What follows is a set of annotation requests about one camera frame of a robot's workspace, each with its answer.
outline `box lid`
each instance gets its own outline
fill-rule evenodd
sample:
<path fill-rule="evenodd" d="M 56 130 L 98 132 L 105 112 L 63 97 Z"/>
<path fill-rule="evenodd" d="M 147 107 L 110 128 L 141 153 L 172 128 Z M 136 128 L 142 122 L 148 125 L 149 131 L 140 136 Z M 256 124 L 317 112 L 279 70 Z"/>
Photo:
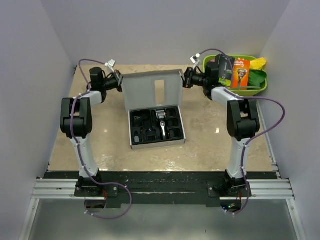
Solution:
<path fill-rule="evenodd" d="M 122 76 L 121 86 L 126 111 L 161 106 L 181 106 L 182 104 L 184 73 L 181 69 L 140 72 Z M 159 92 L 163 95 L 161 103 L 156 100 Z"/>

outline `green plastic bin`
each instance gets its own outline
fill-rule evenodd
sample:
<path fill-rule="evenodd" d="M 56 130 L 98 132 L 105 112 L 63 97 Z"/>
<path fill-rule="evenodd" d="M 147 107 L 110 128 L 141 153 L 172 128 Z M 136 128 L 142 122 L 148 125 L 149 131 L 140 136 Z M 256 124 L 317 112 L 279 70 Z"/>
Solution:
<path fill-rule="evenodd" d="M 234 57 L 235 59 L 245 59 L 245 60 L 255 60 L 256 58 L 254 56 L 246 56 L 246 55 L 229 55 L 231 57 Z M 203 72 L 205 72 L 206 70 L 206 64 L 207 62 L 210 62 L 212 59 L 215 59 L 216 55 L 209 55 L 209 56 L 206 56 L 203 60 Z M 247 90 L 242 90 L 242 89 L 237 89 L 237 90 L 232 90 L 232 88 L 230 88 L 230 91 L 235 93 L 235 94 L 238 94 L 240 96 L 243 96 L 243 97 L 249 97 L 249 96 L 255 96 L 257 95 L 258 93 L 261 93 L 262 91 L 266 90 L 268 86 L 268 83 L 267 83 L 267 79 L 265 79 L 265 82 L 262 84 L 261 86 L 261 89 L 247 89 Z"/>

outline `white wall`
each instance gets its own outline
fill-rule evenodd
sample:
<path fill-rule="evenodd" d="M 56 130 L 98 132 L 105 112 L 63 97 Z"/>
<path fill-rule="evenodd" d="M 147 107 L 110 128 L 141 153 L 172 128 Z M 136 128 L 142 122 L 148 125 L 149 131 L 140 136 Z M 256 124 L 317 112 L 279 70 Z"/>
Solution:
<path fill-rule="evenodd" d="M 0 1 L 0 32 L 0 239 L 16 240 L 73 68 L 39 0 Z"/>
<path fill-rule="evenodd" d="M 190 64 L 208 48 L 258 55 L 289 0 L 41 0 L 64 49 L 120 64 Z"/>
<path fill-rule="evenodd" d="M 320 237 L 320 2 L 291 0 L 261 56 L 268 61 L 266 96 L 287 115 L 270 133 L 281 176 L 289 177 L 309 240 Z M 268 125 L 280 110 L 262 104 Z"/>

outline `metal frame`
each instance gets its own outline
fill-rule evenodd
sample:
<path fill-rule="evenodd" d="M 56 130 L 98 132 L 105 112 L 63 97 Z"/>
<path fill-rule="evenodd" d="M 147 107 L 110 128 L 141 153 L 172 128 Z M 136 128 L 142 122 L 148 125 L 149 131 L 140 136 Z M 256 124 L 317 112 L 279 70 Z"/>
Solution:
<path fill-rule="evenodd" d="M 266 129 L 266 123 L 263 117 L 259 101 L 257 101 L 257 106 L 262 127 L 263 129 Z M 281 179 L 278 164 L 276 162 L 268 134 L 265 134 L 265 139 L 268 147 L 269 158 L 271 160 L 272 168 L 273 171 L 276 172 L 276 176 L 278 179 L 248 180 L 250 183 L 252 193 L 252 197 L 250 198 L 250 200 L 286 200 L 297 239 L 306 240 L 303 225 L 297 212 L 295 197 L 291 187 L 291 183 L 288 179 Z M 39 201 L 41 199 L 104 199 L 103 197 L 75 197 L 74 193 L 76 181 L 76 179 L 36 180 L 19 240 L 29 239 L 32 225 L 38 209 Z M 233 199 L 233 197 L 220 197 L 221 201 L 228 201 Z"/>

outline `purple cable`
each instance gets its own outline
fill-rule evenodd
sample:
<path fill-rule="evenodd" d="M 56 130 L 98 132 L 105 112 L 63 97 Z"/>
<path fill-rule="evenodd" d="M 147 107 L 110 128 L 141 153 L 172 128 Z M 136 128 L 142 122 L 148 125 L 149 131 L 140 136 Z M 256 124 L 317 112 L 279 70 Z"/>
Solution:
<path fill-rule="evenodd" d="M 274 100 L 274 99 L 271 99 L 271 98 L 267 98 L 267 97 L 263 97 L 263 96 L 246 96 L 246 97 L 243 97 L 243 96 L 239 96 L 237 94 L 234 94 L 233 92 L 229 91 L 227 88 L 224 89 L 224 91 L 226 91 L 228 94 L 230 94 L 231 96 L 235 97 L 235 98 L 238 98 L 238 99 L 253 99 L 253 100 L 267 100 L 267 101 L 270 101 L 270 102 L 273 102 L 273 103 L 276 103 L 278 104 L 281 108 L 282 108 L 282 116 L 281 118 L 279 119 L 279 121 L 276 122 L 276 124 L 274 124 L 273 126 L 271 126 L 270 128 L 264 130 L 263 132 L 257 134 L 256 136 L 250 138 L 244 145 L 245 146 L 248 146 L 249 143 L 251 143 L 253 140 L 255 140 L 256 138 L 270 132 L 272 129 L 276 128 L 282 121 L 283 119 L 285 118 L 285 115 L 286 115 L 286 109 L 285 107 L 277 100 Z M 246 190 L 247 190 L 247 196 L 246 196 L 246 200 L 245 200 L 245 203 L 243 205 L 243 207 L 236 211 L 236 212 L 233 212 L 231 214 L 233 215 L 236 215 L 236 214 L 239 214 L 241 213 L 247 206 L 248 202 L 249 202 L 249 195 L 250 195 L 250 189 L 249 189 L 249 184 L 248 184 L 248 181 L 247 181 L 247 177 L 245 175 L 245 171 L 243 169 L 244 167 L 244 160 L 245 160 L 245 152 L 246 152 L 246 147 L 243 148 L 242 150 L 242 153 L 241 153 L 241 173 L 242 173 L 242 176 L 243 176 L 243 179 L 244 179 L 244 182 L 245 182 L 245 186 L 246 186 Z"/>
<path fill-rule="evenodd" d="M 231 86 L 233 86 L 233 84 L 234 84 L 234 67 L 232 66 L 232 63 L 231 63 L 229 57 L 223 51 L 216 49 L 216 48 L 209 48 L 207 50 L 200 52 L 199 54 L 201 56 L 202 54 L 209 52 L 209 51 L 217 51 L 217 52 L 221 53 L 227 59 L 229 65 L 231 67 Z"/>
<path fill-rule="evenodd" d="M 82 76 L 84 77 L 84 80 L 86 81 L 88 89 L 90 90 L 91 86 L 90 86 L 89 81 L 88 81 L 88 79 L 87 79 L 87 77 L 86 77 L 86 75 L 85 75 L 85 73 L 84 73 L 84 71 L 82 70 L 82 67 L 81 67 L 81 62 L 83 62 L 83 61 L 93 62 L 93 63 L 97 63 L 97 64 L 102 64 L 102 65 L 105 65 L 105 64 L 103 62 L 101 62 L 101 61 L 96 61 L 96 60 L 92 60 L 92 59 L 81 59 L 81 60 L 79 60 L 79 62 L 78 62 L 79 69 L 80 69 L 80 71 L 82 73 Z"/>
<path fill-rule="evenodd" d="M 89 178 L 91 179 L 91 181 L 94 182 L 94 183 L 97 184 L 97 185 L 101 185 L 101 186 L 106 186 L 106 185 L 118 185 L 118 186 L 124 188 L 124 189 L 127 191 L 127 193 L 129 194 L 130 202 L 129 202 L 128 208 L 127 208 L 123 213 L 121 213 L 121 214 L 119 214 L 119 215 L 116 215 L 116 216 L 101 216 L 101 215 L 93 214 L 93 213 L 91 213 L 91 212 L 88 211 L 86 204 L 84 205 L 84 208 L 85 208 L 85 212 L 86 212 L 86 213 L 88 212 L 91 216 L 96 217 L 96 218 L 99 218 L 99 219 L 108 219 L 108 220 L 109 220 L 109 219 L 118 219 L 118 218 L 122 217 L 123 215 L 125 215 L 125 214 L 130 210 L 130 208 L 131 208 L 131 206 L 132 206 L 132 194 L 131 194 L 131 192 L 129 191 L 128 188 L 126 188 L 126 186 L 122 185 L 121 183 L 118 183 L 118 182 L 104 182 L 104 183 L 102 183 L 102 182 L 97 182 L 97 181 L 91 176 L 91 173 L 90 173 L 89 170 L 87 169 L 87 167 L 86 167 L 86 165 L 85 165 L 85 162 L 84 162 L 84 160 L 83 160 L 83 158 L 82 158 L 81 149 L 80 149 L 80 142 L 78 141 L 78 139 L 76 138 L 75 133 L 74 133 L 74 124 L 73 124 L 73 123 L 74 123 L 76 102 L 77 102 L 77 100 L 78 100 L 80 97 L 83 97 L 83 96 L 85 96 L 85 95 L 87 95 L 87 94 L 89 94 L 89 93 L 90 93 L 90 92 L 87 91 L 87 92 L 85 92 L 85 93 L 83 93 L 83 94 L 78 95 L 78 96 L 74 99 L 73 104 L 72 104 L 72 108 L 71 108 L 71 115 L 70 115 L 70 121 L 71 121 L 71 124 L 70 124 L 70 132 L 71 132 L 72 138 L 75 140 L 75 142 L 76 142 L 76 144 L 77 144 L 77 150 L 78 150 L 79 159 L 80 159 L 82 168 L 84 169 L 84 171 L 86 172 L 86 174 L 89 176 Z"/>

